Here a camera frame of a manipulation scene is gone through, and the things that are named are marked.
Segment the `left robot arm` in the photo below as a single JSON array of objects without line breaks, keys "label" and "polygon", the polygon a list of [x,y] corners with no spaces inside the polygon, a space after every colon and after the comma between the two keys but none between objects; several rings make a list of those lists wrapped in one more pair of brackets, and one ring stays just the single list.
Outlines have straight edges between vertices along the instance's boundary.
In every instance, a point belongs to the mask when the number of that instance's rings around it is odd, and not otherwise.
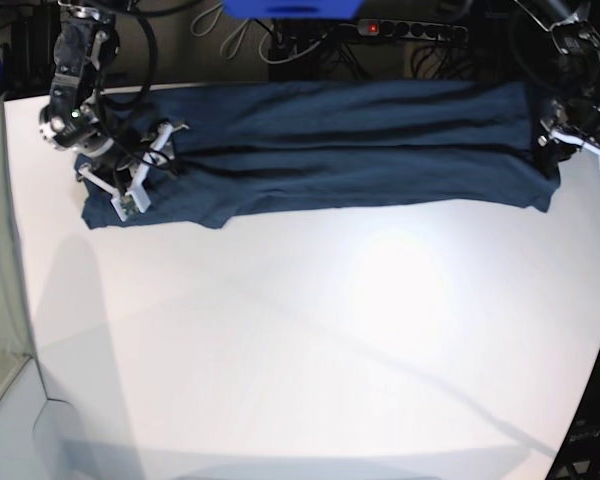
[{"label": "left robot arm", "polygon": [[600,160],[600,32],[590,1],[518,1],[516,16],[532,19],[557,53],[557,84],[538,143],[570,155],[586,150]]}]

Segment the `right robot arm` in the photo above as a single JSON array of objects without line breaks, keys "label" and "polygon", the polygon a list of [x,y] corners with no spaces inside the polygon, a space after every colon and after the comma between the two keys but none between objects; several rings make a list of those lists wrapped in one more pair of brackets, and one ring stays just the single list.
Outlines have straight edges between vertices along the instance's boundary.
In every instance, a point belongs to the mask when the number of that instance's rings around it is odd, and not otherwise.
[{"label": "right robot arm", "polygon": [[[77,178],[113,198],[127,201],[142,187],[148,172],[176,177],[176,159],[165,153],[176,126],[164,122],[145,135],[134,124],[153,111],[147,97],[158,67],[158,44],[150,24],[154,18],[177,13],[176,8],[142,11],[135,1],[67,1],[68,20],[54,47],[55,70],[49,103],[39,116],[42,138],[60,151],[86,157]],[[148,48],[148,65],[140,90],[118,101],[104,93],[107,71],[117,57],[118,16],[139,24]]]}]

